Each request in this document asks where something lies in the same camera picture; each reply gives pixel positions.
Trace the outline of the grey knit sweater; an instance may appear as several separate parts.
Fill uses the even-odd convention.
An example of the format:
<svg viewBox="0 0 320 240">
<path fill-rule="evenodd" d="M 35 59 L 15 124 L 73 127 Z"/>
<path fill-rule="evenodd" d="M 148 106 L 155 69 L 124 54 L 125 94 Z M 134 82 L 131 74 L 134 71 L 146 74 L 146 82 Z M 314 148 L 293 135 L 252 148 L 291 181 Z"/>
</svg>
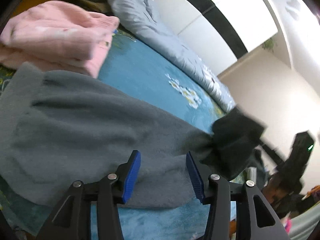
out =
<svg viewBox="0 0 320 240">
<path fill-rule="evenodd" d="M 1 177 L 53 206 L 75 180 L 99 181 L 138 150 L 132 208 L 176 208 L 194 196 L 185 156 L 210 164 L 212 138 L 170 113 L 79 73 L 23 64 L 1 94 Z"/>
</svg>

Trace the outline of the white black-striped wardrobe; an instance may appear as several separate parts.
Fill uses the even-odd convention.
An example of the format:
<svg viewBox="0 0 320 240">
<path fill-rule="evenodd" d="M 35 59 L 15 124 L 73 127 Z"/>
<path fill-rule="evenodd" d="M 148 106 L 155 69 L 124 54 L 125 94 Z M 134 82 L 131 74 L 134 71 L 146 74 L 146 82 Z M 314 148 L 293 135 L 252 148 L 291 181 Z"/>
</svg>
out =
<svg viewBox="0 0 320 240">
<path fill-rule="evenodd" d="M 160 18 L 219 75 L 277 32 L 265 0 L 154 0 Z"/>
</svg>

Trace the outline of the black fleece garment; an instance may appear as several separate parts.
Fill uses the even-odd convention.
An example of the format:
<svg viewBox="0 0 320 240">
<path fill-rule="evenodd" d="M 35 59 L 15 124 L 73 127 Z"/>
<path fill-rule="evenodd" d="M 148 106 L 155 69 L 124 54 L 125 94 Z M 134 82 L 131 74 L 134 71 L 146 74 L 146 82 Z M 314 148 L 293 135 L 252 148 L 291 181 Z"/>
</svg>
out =
<svg viewBox="0 0 320 240">
<path fill-rule="evenodd" d="M 212 125 L 209 154 L 201 161 L 228 181 L 249 164 L 266 126 L 238 107 Z"/>
</svg>

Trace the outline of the teal floral bed blanket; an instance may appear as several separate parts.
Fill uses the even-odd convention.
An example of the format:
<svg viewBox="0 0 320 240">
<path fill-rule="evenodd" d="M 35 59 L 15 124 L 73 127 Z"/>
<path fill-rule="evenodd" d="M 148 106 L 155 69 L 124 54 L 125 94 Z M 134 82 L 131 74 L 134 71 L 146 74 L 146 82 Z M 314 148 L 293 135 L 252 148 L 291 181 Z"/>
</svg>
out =
<svg viewBox="0 0 320 240">
<path fill-rule="evenodd" d="M 222 109 L 184 72 L 127 31 L 118 30 L 99 80 L 167 111 L 205 132 Z M 17 195 L 1 181 L 1 207 L 9 224 L 36 234 L 51 208 Z M 121 208 L 125 239 L 196 239 L 203 235 L 209 209 L 198 200 L 174 209 Z"/>
</svg>

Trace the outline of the grey-blue floral duvet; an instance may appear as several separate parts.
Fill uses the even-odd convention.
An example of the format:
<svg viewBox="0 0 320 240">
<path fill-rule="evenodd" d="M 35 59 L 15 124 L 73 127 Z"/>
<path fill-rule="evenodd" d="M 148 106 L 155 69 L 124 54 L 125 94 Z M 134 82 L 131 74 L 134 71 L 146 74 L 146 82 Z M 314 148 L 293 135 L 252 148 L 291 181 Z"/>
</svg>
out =
<svg viewBox="0 0 320 240">
<path fill-rule="evenodd" d="M 228 88 L 177 35 L 163 23 L 153 0 L 107 0 L 120 23 L 198 83 L 229 112 L 235 101 Z"/>
</svg>

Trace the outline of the pink fleece garment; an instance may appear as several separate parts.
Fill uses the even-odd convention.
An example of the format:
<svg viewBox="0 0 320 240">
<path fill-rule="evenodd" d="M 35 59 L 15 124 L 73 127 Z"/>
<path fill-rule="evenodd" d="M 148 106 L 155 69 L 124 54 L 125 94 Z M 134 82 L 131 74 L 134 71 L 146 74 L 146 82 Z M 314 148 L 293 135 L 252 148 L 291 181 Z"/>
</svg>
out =
<svg viewBox="0 0 320 240">
<path fill-rule="evenodd" d="M 120 20 L 62 1 L 48 1 L 8 20 L 1 64 L 29 62 L 42 71 L 67 70 L 97 78 Z"/>
</svg>

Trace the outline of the pale green curtain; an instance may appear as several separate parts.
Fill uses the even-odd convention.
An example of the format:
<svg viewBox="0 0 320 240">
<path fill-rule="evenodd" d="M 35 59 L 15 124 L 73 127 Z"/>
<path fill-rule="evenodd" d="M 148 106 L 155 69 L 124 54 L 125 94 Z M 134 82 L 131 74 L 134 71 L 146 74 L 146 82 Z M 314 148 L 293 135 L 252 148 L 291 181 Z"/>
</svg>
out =
<svg viewBox="0 0 320 240">
<path fill-rule="evenodd" d="M 305 240 L 313 232 L 319 222 L 320 207 L 319 204 L 313 206 L 308 211 L 291 220 L 292 226 L 289 231 L 289 237 L 292 240 Z"/>
</svg>

